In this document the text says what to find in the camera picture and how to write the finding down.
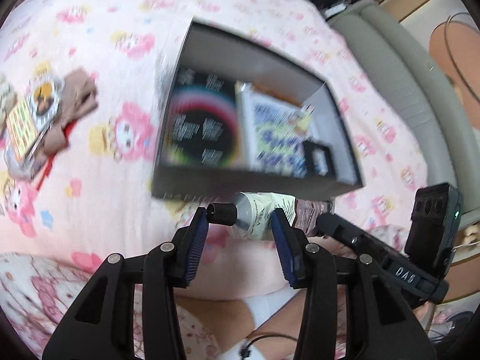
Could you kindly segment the cream tube with black cap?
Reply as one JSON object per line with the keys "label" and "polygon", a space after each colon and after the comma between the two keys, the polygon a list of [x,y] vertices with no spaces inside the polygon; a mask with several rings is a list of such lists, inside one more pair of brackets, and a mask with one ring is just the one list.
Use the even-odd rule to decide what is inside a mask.
{"label": "cream tube with black cap", "polygon": [[271,241],[271,215],[283,210],[290,226],[311,235],[319,215],[335,211],[331,200],[311,202],[280,193],[236,193],[228,203],[214,202],[207,207],[211,224],[228,228],[235,239]]}

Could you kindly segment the black booklet with rainbow ring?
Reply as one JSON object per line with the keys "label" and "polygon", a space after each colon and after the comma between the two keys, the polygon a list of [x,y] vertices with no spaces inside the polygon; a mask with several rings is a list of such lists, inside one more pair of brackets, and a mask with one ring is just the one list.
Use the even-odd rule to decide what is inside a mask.
{"label": "black booklet with rainbow ring", "polygon": [[232,168],[242,141],[235,83],[183,67],[176,76],[163,135],[163,160],[192,167]]}

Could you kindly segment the small black box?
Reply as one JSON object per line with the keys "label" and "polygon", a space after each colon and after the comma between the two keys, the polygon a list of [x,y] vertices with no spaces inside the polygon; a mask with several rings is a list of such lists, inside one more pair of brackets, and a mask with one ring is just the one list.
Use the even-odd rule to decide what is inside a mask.
{"label": "small black box", "polygon": [[303,141],[302,146],[307,176],[336,176],[333,157],[327,145]]}

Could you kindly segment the pink cartoon print blanket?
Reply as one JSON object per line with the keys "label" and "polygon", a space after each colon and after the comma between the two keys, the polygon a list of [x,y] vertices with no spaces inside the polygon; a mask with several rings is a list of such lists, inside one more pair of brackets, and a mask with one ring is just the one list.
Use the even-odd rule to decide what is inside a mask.
{"label": "pink cartoon print blanket", "polygon": [[144,254],[194,206],[151,197],[160,122],[156,63],[173,63],[193,19],[231,29],[326,78],[354,141],[364,186],[336,211],[402,248],[427,164],[412,131],[377,92],[344,38],[307,0],[26,0],[1,27],[1,71],[25,95],[39,68],[84,68],[97,109],[80,119],[38,192],[1,175],[1,251],[91,272],[106,256]]}

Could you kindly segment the white blue patterned packet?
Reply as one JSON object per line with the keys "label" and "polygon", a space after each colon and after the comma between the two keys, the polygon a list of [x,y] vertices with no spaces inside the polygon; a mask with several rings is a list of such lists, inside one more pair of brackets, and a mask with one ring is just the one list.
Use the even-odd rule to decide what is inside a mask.
{"label": "white blue patterned packet", "polygon": [[304,178],[302,142],[317,138],[313,106],[295,106],[236,83],[247,167],[255,172]]}

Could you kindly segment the grey green sofa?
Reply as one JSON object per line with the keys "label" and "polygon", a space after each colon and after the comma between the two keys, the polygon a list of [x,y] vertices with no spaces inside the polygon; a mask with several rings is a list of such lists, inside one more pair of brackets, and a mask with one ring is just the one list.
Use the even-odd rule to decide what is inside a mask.
{"label": "grey green sofa", "polygon": [[368,79],[414,134],[428,183],[464,196],[460,226],[479,222],[479,144],[456,92],[426,49],[374,0],[328,20]]}

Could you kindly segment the black cardboard storage box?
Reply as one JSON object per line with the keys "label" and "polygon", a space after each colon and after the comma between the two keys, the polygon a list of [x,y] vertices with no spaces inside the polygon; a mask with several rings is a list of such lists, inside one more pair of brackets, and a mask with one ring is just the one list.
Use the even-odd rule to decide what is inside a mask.
{"label": "black cardboard storage box", "polygon": [[320,201],[362,187],[329,83],[290,58],[195,21],[167,84],[154,197]]}

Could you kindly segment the red envelope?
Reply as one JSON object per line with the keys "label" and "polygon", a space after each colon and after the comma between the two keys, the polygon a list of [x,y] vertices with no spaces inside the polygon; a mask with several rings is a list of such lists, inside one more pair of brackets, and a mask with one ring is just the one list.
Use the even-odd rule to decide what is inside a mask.
{"label": "red envelope", "polygon": [[[76,127],[76,124],[77,124],[77,121],[74,120],[74,121],[72,121],[72,122],[70,122],[69,124],[66,125],[66,127],[64,129],[66,139],[69,139],[69,137],[72,133],[72,130]],[[50,173],[51,173],[52,168],[53,168],[54,160],[55,160],[55,155],[54,154],[49,156],[49,158],[47,159],[45,169],[43,170],[43,172],[41,174],[41,178],[38,181],[37,186],[36,186],[36,190],[38,192],[41,190],[41,186],[43,185],[44,181],[50,176]]]}

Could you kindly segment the taupe fabric garment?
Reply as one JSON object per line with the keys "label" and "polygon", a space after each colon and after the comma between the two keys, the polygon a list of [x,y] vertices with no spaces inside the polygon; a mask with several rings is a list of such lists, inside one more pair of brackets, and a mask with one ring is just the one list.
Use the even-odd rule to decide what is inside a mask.
{"label": "taupe fabric garment", "polygon": [[64,89],[61,93],[60,109],[52,126],[41,142],[41,152],[50,156],[67,146],[65,128],[81,119],[98,106],[95,79],[79,67],[64,77]]}

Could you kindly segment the clear plastic sticker package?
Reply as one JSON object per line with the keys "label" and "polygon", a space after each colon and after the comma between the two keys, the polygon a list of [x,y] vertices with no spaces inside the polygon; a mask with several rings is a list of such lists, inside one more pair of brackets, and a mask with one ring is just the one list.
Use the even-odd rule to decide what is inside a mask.
{"label": "clear plastic sticker package", "polygon": [[33,74],[24,97],[7,116],[4,160],[16,179],[31,180],[38,171],[36,156],[62,107],[64,80],[50,69]]}

